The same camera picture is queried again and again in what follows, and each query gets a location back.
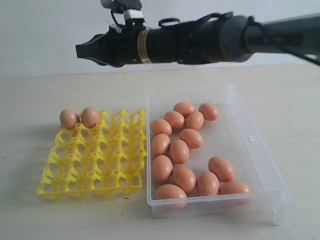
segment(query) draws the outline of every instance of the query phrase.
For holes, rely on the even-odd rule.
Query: transparent plastic box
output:
[[[293,199],[266,144],[260,137],[234,84],[223,89],[190,90],[172,93],[156,93],[147,96],[147,202],[155,217],[171,218],[196,214],[228,213],[272,209],[273,224],[281,225],[293,205]],[[189,160],[184,164],[199,175],[208,171],[208,161],[213,156],[227,158],[235,168],[236,180],[249,184],[253,193],[197,196],[196,191],[187,198],[156,200],[155,192],[161,185],[151,172],[153,160],[151,141],[154,137],[150,123],[163,118],[176,103],[190,102],[198,109],[210,102],[218,107],[220,116],[216,121],[205,121],[199,132],[203,145],[191,149]],[[179,137],[173,131],[172,139]],[[230,205],[230,200],[248,199],[243,206]],[[171,205],[185,203],[184,208],[172,210]]]

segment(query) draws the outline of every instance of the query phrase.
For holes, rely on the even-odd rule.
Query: white wall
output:
[[[195,20],[212,12],[234,11],[262,22],[320,12],[319,0],[142,0],[142,4],[151,26],[161,18]],[[174,63],[112,68],[77,59],[76,44],[107,30],[103,19],[111,21],[100,0],[1,0],[0,77],[185,68]],[[300,61],[288,55],[257,54],[245,63],[209,67],[292,62]]]

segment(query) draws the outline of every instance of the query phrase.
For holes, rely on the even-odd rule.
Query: egg tray cell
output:
[[[90,192],[106,196],[115,190],[132,194],[142,187],[140,170],[144,168],[144,115],[139,109],[117,114],[99,112],[93,128],[78,123],[74,129],[55,136],[37,194],[49,199],[63,195],[85,197]]]

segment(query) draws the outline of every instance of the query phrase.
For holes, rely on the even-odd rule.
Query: black wire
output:
[[[284,46],[283,44],[281,43],[278,43],[278,42],[275,42],[273,40],[273,38],[269,35],[267,29],[259,22],[256,22],[255,21],[255,18],[253,16],[249,16],[248,17],[248,25],[246,26],[245,29],[248,28],[248,26],[255,26],[257,28],[259,28],[261,30],[261,32],[263,33],[264,37],[267,38],[267,40],[273,45],[275,46],[276,48],[280,49],[281,51],[287,53],[287,54],[291,54],[293,56],[296,56],[297,58],[300,58],[300,59],[303,59],[309,63],[312,63],[312,64],[315,64],[317,66],[320,66],[320,61],[317,61],[315,59],[312,59],[311,57],[308,57],[302,53],[299,53],[299,52],[296,52],[286,46]]]
[[[122,24],[120,24],[120,23],[117,21],[117,19],[116,19],[116,17],[115,17],[115,13],[114,13],[114,10],[113,10],[113,9],[111,9],[111,17],[112,17],[112,19],[113,19],[113,21],[114,21],[115,25],[117,25],[120,29],[125,29],[125,28],[126,28],[126,26],[125,26],[125,25],[122,25]]]

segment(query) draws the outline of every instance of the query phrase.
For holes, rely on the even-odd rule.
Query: egg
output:
[[[219,180],[217,176],[210,172],[203,172],[197,182],[196,191],[199,196],[214,196],[219,192]]]
[[[192,192],[195,189],[197,183],[196,175],[194,174],[194,172],[184,165],[177,165],[173,168],[172,180],[185,193]]]
[[[220,195],[252,193],[251,187],[243,181],[233,180],[224,183],[220,188]],[[243,206],[250,202],[250,198],[231,199],[227,202],[233,206]]]
[[[71,109],[63,110],[60,113],[59,118],[60,118],[62,127],[68,130],[74,129],[76,124],[80,123],[79,115]]]
[[[182,199],[187,198],[186,193],[178,186],[173,184],[165,184],[160,186],[155,191],[155,199],[162,200],[162,199]],[[186,202],[175,203],[168,205],[167,207],[171,210],[180,210],[186,205]]]
[[[204,119],[207,121],[214,121],[219,117],[217,107],[209,102],[201,104],[199,106],[199,112],[203,114]]]
[[[164,133],[156,135],[151,143],[151,151],[154,156],[165,155],[169,150],[170,138]]]
[[[214,156],[208,162],[209,171],[214,173],[220,182],[229,182],[235,179],[234,166],[222,156]]]
[[[198,149],[204,143],[204,139],[201,134],[191,128],[183,129],[180,132],[180,139],[185,141],[190,149]]]
[[[188,115],[196,110],[196,107],[192,105],[190,102],[179,102],[173,107],[173,111],[177,111],[181,113],[185,118]]]
[[[164,119],[173,129],[182,129],[185,124],[185,117],[177,111],[168,111],[164,115]]]
[[[194,111],[186,118],[185,125],[188,129],[199,130],[204,124],[204,121],[204,115],[199,111]]]
[[[176,164],[184,164],[189,158],[190,151],[185,141],[176,139],[171,142],[169,153]]]
[[[167,156],[159,155],[152,161],[151,169],[154,178],[163,183],[171,178],[173,165]]]
[[[155,134],[166,134],[170,135],[172,133],[172,127],[166,120],[162,118],[157,118],[153,120],[150,124],[151,131]]]
[[[100,121],[99,111],[94,107],[87,107],[81,114],[81,121],[87,128],[93,128]]]

